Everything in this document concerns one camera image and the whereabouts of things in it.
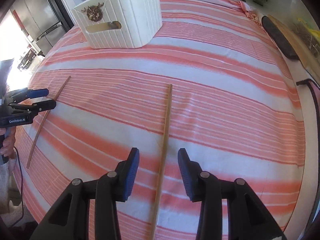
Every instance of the blue gripper pad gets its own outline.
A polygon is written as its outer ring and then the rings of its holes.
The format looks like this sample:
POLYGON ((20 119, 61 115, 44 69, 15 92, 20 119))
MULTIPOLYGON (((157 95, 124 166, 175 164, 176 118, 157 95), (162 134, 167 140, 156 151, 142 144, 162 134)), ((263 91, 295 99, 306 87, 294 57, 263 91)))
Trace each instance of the blue gripper pad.
POLYGON ((134 179, 136 178, 139 166, 139 150, 132 148, 126 161, 119 162, 115 172, 119 174, 119 186, 117 189, 118 199, 116 201, 126 201, 131 195, 134 179))
POLYGON ((191 201, 198 201, 196 188, 198 186, 198 174, 202 171, 199 163, 191 161, 186 149, 181 148, 178 151, 178 164, 187 196, 191 201))
POLYGON ((46 88, 44 89, 37 89, 37 90, 28 90, 27 96, 29 98, 40 98, 40 97, 46 97, 49 95, 49 90, 46 88))

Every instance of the table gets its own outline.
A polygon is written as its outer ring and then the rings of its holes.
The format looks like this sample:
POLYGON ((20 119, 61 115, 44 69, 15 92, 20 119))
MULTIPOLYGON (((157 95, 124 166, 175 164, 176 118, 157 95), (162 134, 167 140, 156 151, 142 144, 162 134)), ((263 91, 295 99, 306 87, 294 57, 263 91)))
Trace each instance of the table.
MULTIPOLYGON (((91 49, 75 26, 33 75, 29 88, 48 88, 51 98, 71 79, 45 122, 28 170, 44 114, 17 128, 27 207, 39 222, 72 179, 97 179, 137 147, 133 192, 117 208, 122 238, 147 239, 173 84, 156 239, 195 239, 200 203, 186 196, 177 163, 181 147, 219 179, 244 178, 285 229, 305 160, 301 104, 286 62, 241 1, 160 2, 163 26, 146 46, 91 49)), ((17 167, 14 174, 19 184, 17 167)), ((94 202, 90 211, 93 239, 94 202)), ((226 202, 223 214, 227 239, 226 202)))

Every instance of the white bin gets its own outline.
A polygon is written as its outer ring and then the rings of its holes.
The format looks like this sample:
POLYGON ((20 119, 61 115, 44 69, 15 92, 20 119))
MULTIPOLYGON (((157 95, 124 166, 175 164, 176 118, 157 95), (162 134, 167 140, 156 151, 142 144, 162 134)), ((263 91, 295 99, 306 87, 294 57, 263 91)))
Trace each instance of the white bin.
MULTIPOLYGON (((99 19, 97 11, 94 20, 99 19)), ((139 48, 149 43, 162 26, 159 0, 86 0, 72 12, 93 49, 139 48), (94 22, 83 10, 98 5, 102 19, 94 22)))

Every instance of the black cable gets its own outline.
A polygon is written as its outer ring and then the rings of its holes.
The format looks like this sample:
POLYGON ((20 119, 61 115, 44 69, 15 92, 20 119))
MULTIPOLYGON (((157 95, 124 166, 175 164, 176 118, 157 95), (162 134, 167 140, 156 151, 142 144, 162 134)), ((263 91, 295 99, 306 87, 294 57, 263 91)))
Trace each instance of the black cable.
POLYGON ((20 168, 20 174, 21 174, 21 204, 22 204, 22 216, 15 221, 11 226, 9 226, 9 228, 15 226, 19 221, 21 221, 21 219, 23 219, 24 216, 24 208, 23 208, 23 176, 22 176, 22 169, 21 169, 21 164, 20 164, 20 158, 19 158, 19 152, 18 149, 14 146, 14 148, 16 149, 17 152, 17 157, 18 157, 18 163, 19 163, 19 168, 20 168))

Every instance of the metal screw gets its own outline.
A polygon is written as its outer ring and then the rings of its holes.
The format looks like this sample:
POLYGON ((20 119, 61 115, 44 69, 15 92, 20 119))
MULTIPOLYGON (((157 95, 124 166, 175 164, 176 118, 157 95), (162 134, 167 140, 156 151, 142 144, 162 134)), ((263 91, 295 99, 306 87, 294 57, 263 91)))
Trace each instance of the metal screw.
POLYGON ((115 171, 109 171, 108 174, 107 174, 107 176, 108 176, 109 178, 114 178, 115 176, 117 176, 117 173, 116 173, 115 171))
POLYGON ((207 171, 202 171, 202 172, 200 173, 200 177, 201 177, 201 178, 208 178, 209 176, 210 176, 210 173, 207 172, 207 171))
POLYGON ((245 180, 239 178, 239 179, 236 179, 236 183, 237 183, 238 185, 244 185, 244 184, 245 184, 245 180))
POLYGON ((72 185, 74 185, 74 186, 78 186, 80 183, 81 183, 81 179, 74 179, 72 181, 72 185))

